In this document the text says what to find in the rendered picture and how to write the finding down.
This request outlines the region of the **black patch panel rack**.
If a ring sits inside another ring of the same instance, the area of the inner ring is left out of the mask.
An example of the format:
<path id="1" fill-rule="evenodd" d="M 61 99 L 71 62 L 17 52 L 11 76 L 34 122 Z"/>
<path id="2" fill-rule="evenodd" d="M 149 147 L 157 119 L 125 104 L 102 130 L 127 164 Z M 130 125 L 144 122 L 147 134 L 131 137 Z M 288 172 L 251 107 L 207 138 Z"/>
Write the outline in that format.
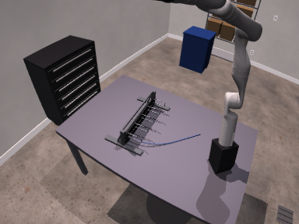
<path id="1" fill-rule="evenodd" d="M 151 100 L 150 100 L 150 98 L 151 98 Z M 139 108 L 136 110 L 136 112 L 130 117 L 130 119 L 127 121 L 127 123 L 125 124 L 125 126 L 120 130 L 119 137 L 115 138 L 113 136 L 107 135 L 105 137 L 105 139 L 107 139 L 110 142 L 113 142 L 116 145 L 120 145 L 121 147 L 123 147 L 123 148 L 125 148 L 125 149 L 127 149 L 129 151 L 132 151 L 132 152 L 134 152 L 134 153 L 136 153 L 138 155 L 141 155 L 142 152 L 143 152 L 143 150 L 138 149 L 135 146 L 128 144 L 127 143 L 128 140 L 130 138 L 132 138 L 132 136 L 135 136 L 133 134 L 135 133 L 135 131 L 137 130 L 137 128 L 139 128 L 139 126 L 142 126 L 141 125 L 142 121 L 146 120 L 145 117 L 148 117 L 147 114 L 151 111 L 151 109 L 153 108 L 153 106 L 162 108 L 164 110 L 169 110 L 170 109 L 170 107 L 165 106 L 165 103 L 163 105 L 163 104 L 155 102 L 155 99 L 156 99 L 156 91 L 154 91 L 154 90 L 152 90 L 152 92 L 148 95 L 147 98 L 143 98 L 143 97 L 139 96 L 137 100 L 142 101 L 142 104 L 139 106 Z M 142 107 L 142 105 L 144 103 L 145 103 L 145 105 Z M 142 107 L 142 109 L 140 110 L 141 107 Z M 153 108 L 153 109 L 155 109 L 155 108 Z M 133 119 L 133 117 L 135 117 L 135 118 Z M 130 121 L 132 121 L 132 122 L 129 124 Z M 129 124 L 129 126 L 126 128 L 126 126 L 128 124 Z M 142 127 L 144 127 L 144 126 L 142 126 Z M 139 129 L 141 129 L 141 128 L 139 128 Z"/>

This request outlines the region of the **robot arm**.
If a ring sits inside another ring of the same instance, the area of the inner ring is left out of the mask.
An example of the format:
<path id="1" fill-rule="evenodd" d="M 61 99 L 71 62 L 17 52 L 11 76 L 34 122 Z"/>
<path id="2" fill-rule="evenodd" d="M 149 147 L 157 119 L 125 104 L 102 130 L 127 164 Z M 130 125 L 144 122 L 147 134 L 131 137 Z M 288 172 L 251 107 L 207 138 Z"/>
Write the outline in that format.
<path id="1" fill-rule="evenodd" d="M 218 16 L 226 23 L 235 26 L 234 60 L 231 74 L 239 92 L 225 94 L 219 138 L 220 145 L 232 146 L 237 125 L 237 114 L 229 111 L 229 109 L 241 109 L 251 68 L 245 40 L 257 41 L 262 35 L 262 25 L 244 14 L 229 0 L 188 0 L 182 4 L 196 5 L 202 11 Z"/>

